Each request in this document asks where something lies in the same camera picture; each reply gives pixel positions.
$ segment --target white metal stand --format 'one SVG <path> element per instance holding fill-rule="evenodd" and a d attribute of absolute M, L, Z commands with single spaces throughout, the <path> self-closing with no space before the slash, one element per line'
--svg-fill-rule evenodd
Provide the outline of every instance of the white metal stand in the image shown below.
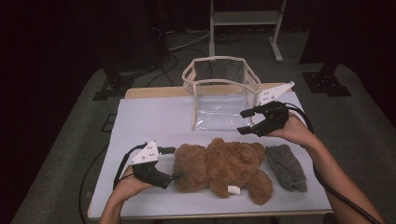
<path fill-rule="evenodd" d="M 214 0 L 210 1 L 210 40 L 209 56 L 215 56 L 215 26 L 220 25 L 264 25 L 274 24 L 274 36 L 269 37 L 271 48 L 275 54 L 276 61 L 283 62 L 282 55 L 277 47 L 277 36 L 282 23 L 287 0 L 282 0 L 280 10 L 269 11 L 227 11 L 215 12 Z"/>

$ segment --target person's hand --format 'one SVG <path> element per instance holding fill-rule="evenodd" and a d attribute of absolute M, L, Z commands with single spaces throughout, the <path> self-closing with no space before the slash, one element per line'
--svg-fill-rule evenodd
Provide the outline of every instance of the person's hand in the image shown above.
<path fill-rule="evenodd" d="M 119 184 L 113 190 L 111 197 L 116 200 L 128 200 L 129 198 L 140 193 L 143 189 L 152 188 L 154 186 L 144 183 L 134 178 L 133 170 L 131 166 L 125 170 Z"/>
<path fill-rule="evenodd" d="M 309 147 L 318 141 L 315 135 L 293 113 L 289 113 L 289 120 L 282 129 L 268 133 L 267 136 L 280 137 L 302 147 Z"/>

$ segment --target white tag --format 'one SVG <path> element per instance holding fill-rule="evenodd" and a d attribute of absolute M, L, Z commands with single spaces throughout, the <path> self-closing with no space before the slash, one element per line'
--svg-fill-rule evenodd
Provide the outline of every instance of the white tag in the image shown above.
<path fill-rule="evenodd" d="M 228 192 L 231 194 L 241 194 L 241 189 L 237 186 L 228 186 Z"/>

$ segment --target gray cloth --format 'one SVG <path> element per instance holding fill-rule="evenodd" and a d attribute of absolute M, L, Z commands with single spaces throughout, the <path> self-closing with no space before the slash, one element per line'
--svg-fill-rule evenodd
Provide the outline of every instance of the gray cloth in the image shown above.
<path fill-rule="evenodd" d="M 307 192 L 306 177 L 301 164 L 288 145 L 267 147 L 268 161 L 280 186 L 288 191 Z"/>

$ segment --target brown plush toy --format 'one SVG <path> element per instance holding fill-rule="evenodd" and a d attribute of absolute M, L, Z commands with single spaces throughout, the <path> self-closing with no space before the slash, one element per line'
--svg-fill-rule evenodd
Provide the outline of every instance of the brown plush toy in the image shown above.
<path fill-rule="evenodd" d="M 228 198 L 229 186 L 248 189 L 255 204 L 264 204 L 272 196 L 273 185 L 260 170 L 265 148 L 259 143 L 226 143 L 215 138 L 207 148 L 183 144 L 175 152 L 175 181 L 181 192 L 193 192 L 210 187 L 220 198 Z"/>

